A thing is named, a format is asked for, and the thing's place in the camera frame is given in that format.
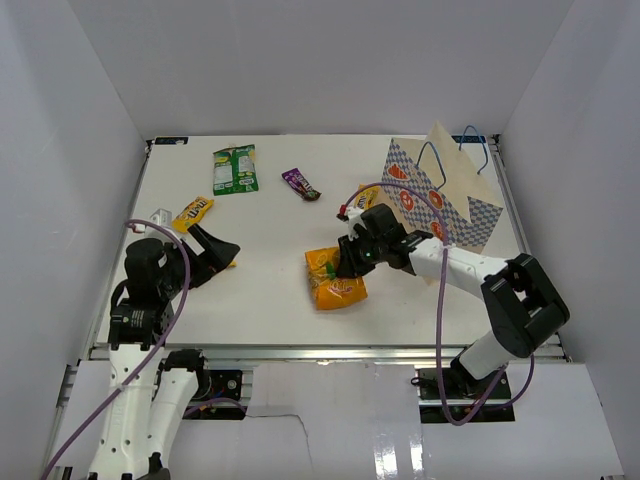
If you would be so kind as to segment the orange snack bag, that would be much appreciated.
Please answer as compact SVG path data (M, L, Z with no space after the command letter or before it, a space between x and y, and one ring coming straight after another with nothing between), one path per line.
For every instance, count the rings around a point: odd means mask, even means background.
M338 247L310 250L305 253L310 295L317 310L349 307L368 297L365 282L358 278L339 278Z

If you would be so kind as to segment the yellow M&M packet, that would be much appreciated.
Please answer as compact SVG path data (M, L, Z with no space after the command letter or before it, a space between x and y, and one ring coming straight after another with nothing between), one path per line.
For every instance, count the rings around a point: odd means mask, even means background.
M172 220L172 228L181 234L186 234L191 226L197 225L203 219L213 205L213 199L196 197Z
M349 208L368 210L376 204L380 189L379 185L360 184L357 188L357 194L353 196L347 206Z

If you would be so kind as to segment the green snack bag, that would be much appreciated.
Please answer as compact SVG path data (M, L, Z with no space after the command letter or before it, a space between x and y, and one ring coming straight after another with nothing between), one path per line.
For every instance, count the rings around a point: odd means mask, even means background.
M213 194L215 196L258 190L254 144L229 147L213 153Z

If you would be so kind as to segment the purple candy bar wrapper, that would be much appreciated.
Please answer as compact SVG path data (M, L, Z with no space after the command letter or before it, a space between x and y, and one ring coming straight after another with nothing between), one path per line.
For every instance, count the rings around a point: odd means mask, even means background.
M298 168L283 172L281 177L304 201L317 201L320 198L321 193L311 186Z

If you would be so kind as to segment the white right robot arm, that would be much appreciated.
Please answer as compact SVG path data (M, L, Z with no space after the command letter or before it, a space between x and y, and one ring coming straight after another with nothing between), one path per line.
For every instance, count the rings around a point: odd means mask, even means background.
M344 207L348 232L338 240L339 278L358 278L379 264L420 277L439 278L484 302L489 331L450 363L451 384L461 397L484 391L488 377L515 359L531 356L567 323L569 309L536 258L488 257L447 246L437 236L406 231L386 204L368 210Z

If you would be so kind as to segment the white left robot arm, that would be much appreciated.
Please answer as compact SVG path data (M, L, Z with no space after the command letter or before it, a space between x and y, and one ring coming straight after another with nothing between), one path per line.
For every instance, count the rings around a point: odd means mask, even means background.
M211 374L198 349L165 351L188 292L229 267L240 248L200 226L187 232L194 252L160 227L127 246L126 277L113 291L108 335L109 397L90 464L91 479L168 479L177 431L192 399L205 396Z

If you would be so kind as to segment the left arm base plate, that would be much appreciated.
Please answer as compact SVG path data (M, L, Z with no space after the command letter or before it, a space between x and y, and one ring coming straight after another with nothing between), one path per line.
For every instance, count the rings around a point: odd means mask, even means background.
M243 420L243 372L241 370L206 370L205 384L190 401L185 420Z

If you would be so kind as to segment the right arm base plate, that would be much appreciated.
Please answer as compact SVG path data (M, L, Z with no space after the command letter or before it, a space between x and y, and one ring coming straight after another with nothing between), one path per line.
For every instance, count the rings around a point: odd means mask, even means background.
M451 416L460 420L468 415L475 404L489 387L495 374L486 379L469 384L455 380L448 370L443 370L443 379L447 403ZM417 389L419 412L422 424L446 424L447 419L442 409L435 368L418 369L410 383ZM507 375L503 373L485 404L471 419L472 423L509 423L516 420L512 406L505 406L512 398L512 391Z

